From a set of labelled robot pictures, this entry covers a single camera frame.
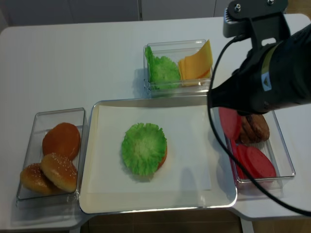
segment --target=screw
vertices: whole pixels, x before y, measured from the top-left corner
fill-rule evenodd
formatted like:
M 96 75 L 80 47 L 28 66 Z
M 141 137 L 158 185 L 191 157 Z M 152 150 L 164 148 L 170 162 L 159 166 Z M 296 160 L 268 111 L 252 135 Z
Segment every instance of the screw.
M 241 11 L 241 5 L 240 4 L 236 4 L 235 7 L 234 7 L 234 11 L 236 13 L 240 12 Z

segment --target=green lettuce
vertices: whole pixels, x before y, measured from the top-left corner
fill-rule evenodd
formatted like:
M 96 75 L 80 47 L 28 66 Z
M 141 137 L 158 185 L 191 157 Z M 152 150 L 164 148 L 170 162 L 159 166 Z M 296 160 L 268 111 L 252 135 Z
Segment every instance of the green lettuce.
M 122 157 L 133 174 L 148 176 L 157 171 L 166 147 L 162 128 L 151 123 L 138 123 L 125 133 L 121 146 Z
M 165 82 L 174 82 L 180 80 L 178 66 L 166 56 L 155 57 L 150 46 L 145 50 L 148 66 L 150 69 L 149 81 L 154 84 Z M 179 84 L 155 85 L 154 89 L 172 89 L 177 88 Z

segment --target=bottom bun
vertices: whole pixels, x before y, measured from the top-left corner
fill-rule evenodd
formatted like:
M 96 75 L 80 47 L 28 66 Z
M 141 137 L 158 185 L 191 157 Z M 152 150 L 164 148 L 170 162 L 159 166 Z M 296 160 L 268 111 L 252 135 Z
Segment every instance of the bottom bun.
M 40 164 L 31 164 L 20 173 L 22 185 L 32 191 L 44 195 L 53 195 L 60 190 L 43 174 Z
M 163 159 L 161 160 L 161 162 L 159 163 L 159 165 L 157 166 L 157 171 L 162 167 L 162 165 L 164 164 L 165 160 L 166 160 L 166 156 L 167 156 L 167 147 L 165 150 L 165 155 L 163 157 Z
M 41 170 L 60 189 L 74 192 L 77 186 L 77 169 L 69 159 L 56 153 L 47 154 L 41 161 Z

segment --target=white table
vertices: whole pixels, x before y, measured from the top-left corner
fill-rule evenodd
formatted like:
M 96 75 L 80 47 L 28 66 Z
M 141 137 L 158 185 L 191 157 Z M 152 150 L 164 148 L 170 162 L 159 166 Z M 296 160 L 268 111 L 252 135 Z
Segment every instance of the white table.
M 287 16 L 292 32 L 309 19 Z M 210 39 L 216 59 L 229 39 L 222 18 L 13 27 L 0 35 L 0 230 L 64 229 L 90 216 L 72 207 L 20 211 L 15 207 L 19 173 L 37 112 L 84 107 L 99 100 L 144 97 L 143 46 L 152 42 Z M 216 75 L 222 83 L 238 68 L 250 41 L 231 46 Z M 311 106 L 277 112 L 296 169 L 283 200 L 311 210 Z M 245 218 L 296 216 L 267 198 L 240 200 Z

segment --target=white tray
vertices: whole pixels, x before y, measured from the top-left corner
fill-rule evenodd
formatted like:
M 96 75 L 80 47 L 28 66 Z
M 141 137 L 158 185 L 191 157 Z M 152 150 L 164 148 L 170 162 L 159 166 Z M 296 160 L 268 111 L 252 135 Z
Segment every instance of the white tray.
M 206 103 L 206 96 L 97 103 L 91 115 L 79 200 L 82 211 L 234 204 L 237 191 L 229 158 L 210 129 Z M 139 122 L 157 124 L 168 140 L 167 159 L 151 179 L 134 176 L 121 156 L 125 132 Z

